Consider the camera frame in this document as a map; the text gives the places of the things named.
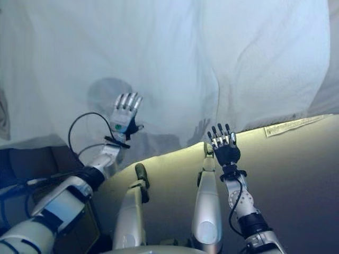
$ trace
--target black joint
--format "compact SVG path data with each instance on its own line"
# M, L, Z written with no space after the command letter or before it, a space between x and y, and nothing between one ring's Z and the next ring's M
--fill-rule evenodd
M199 187L200 185L201 176L202 176L202 171L198 173L197 187Z
M138 180L144 180L145 184L146 184L146 188L148 189L149 188L149 181L148 181L148 178L147 178L147 172L146 172L146 168L145 168L144 164L142 164L142 163L136 164L135 170L136 170Z
M103 174L93 167L84 167L83 170L76 174L76 176L87 182L93 191L96 191L105 181Z
M149 201L148 191L143 186L140 186L140 190L141 190L141 201L142 201L143 204L145 204Z
M223 182L225 179L235 179L238 178L240 175L247 176L246 171L238 170L237 165L226 165L222 167L222 171L224 172L223 175L220 176L220 180Z
M260 213L243 216L238 223L245 239L257 233L272 230Z

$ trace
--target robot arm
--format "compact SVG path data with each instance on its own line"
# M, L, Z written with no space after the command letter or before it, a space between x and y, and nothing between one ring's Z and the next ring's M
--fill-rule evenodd
M123 156L120 145L139 130L135 115L141 102L137 94L118 97L111 117L117 137L103 147L94 160L79 173L68 177L34 208L32 218L19 223L0 237L0 253L50 253L56 235L72 229L83 214L93 192L117 171Z
M248 192L245 181L246 172L238 170L236 163L240 159L236 135L230 132L228 124L226 131L218 124L219 132L213 126L213 135L208 132L213 150L224 174L220 179L225 183L228 192L228 203L231 208L229 224L231 228L245 239L249 253L282 253L285 251L279 243L272 228L265 222L261 212L254 207L252 195ZM241 232L231 223L231 216L236 213Z
M210 144L204 143L205 159L198 175L198 193L192 222L192 239L197 249L217 254L222 247L222 218L217 191L216 165Z

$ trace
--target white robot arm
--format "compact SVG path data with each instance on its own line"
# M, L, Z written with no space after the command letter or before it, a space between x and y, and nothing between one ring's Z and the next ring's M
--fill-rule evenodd
M198 193L192 222L192 240L197 249L217 254L222 248L222 217L217 191L216 164L210 144L204 143L205 159L198 175Z
M56 235L72 229L93 191L117 171L123 155L120 145L138 131L135 115L142 98L134 94L118 97L111 117L117 136L108 139L100 154L79 173L70 176L34 208L32 218L0 237L0 253L50 253Z

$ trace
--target silver robotic hand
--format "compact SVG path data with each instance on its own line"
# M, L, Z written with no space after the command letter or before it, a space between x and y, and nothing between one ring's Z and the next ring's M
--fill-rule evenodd
M228 218L231 229L245 239L247 253L285 253L273 229L268 226L261 212L254 207L252 195L248 192L244 170L239 170L237 162L240 150L237 147L236 134L231 132L228 124L226 131L218 123L218 129L213 126L208 132L213 151L224 174L220 177L226 185L228 203L231 208ZM232 215L237 215L240 232L232 225Z
M114 110L110 117L110 125L114 132L124 134L126 140L142 129L143 126L136 125L135 116L142 101L138 93L121 94L115 101Z

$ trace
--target black strap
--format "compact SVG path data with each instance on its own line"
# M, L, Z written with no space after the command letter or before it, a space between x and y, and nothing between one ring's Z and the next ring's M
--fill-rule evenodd
M89 184L93 191L96 191L105 181L103 174L94 167L84 167L82 171L76 174L76 176Z
M256 233L272 231L260 213L251 213L240 217L238 223L245 239Z
M25 239L22 239L21 242L26 243L27 245L31 246L38 254L41 254L40 249L34 243L27 241Z
M127 149L129 149L131 147L131 146L125 144L125 143L120 142L119 140L116 140L114 137L105 136L105 140L110 141L113 144L117 144L117 145L124 147L124 148L127 148Z
M9 247L15 254L19 254L19 252L10 243L6 242L5 240L1 240L0 243Z
M38 222L51 230L53 233L58 232L58 228L63 223L63 221L56 216L55 214L51 213L50 211L43 209L41 211L42 216L37 216L33 219L33 221Z
M220 180L223 182L225 179L234 179L239 177L240 175L247 176L246 171L238 170L236 164L232 165L224 165L222 167L223 175L220 176Z

